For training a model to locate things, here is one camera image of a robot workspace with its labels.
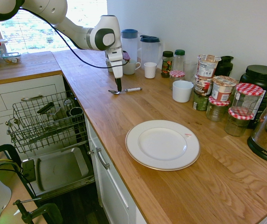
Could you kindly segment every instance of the floor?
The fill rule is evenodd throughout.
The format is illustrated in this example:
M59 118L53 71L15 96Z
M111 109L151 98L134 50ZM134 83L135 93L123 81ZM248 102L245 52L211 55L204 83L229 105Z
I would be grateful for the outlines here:
M98 203L95 183L41 202L46 203L58 206L63 224L109 224L105 211Z

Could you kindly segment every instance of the spoon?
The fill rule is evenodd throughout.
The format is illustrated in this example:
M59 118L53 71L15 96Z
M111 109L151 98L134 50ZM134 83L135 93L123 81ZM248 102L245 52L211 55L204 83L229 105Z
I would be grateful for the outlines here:
M115 90L108 90L108 91L114 95L119 95L121 92L132 92L132 91L139 91L139 90L142 90L142 88L138 87L138 88L125 89L122 91L115 91Z

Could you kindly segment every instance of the dishwasher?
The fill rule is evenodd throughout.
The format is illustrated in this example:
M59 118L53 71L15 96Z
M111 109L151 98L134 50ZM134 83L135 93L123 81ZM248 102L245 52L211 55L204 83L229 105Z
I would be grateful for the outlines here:
M86 153L84 113L77 105L72 91L13 104L7 134L22 160L29 188L42 201L95 181Z

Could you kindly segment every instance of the white wall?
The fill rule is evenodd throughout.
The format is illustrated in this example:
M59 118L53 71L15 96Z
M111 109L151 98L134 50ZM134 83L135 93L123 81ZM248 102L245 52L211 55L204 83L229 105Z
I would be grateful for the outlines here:
M164 49L233 56L231 77L267 65L267 0L107 0L120 28L159 37Z

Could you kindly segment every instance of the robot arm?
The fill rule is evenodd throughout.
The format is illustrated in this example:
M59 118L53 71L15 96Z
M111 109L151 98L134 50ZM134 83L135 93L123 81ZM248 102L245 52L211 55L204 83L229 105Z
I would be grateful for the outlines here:
M105 50L115 78L123 76L120 28L115 16L103 15L95 28L84 28L66 17L67 0L0 0L0 21L12 18L20 7L51 23L79 49Z

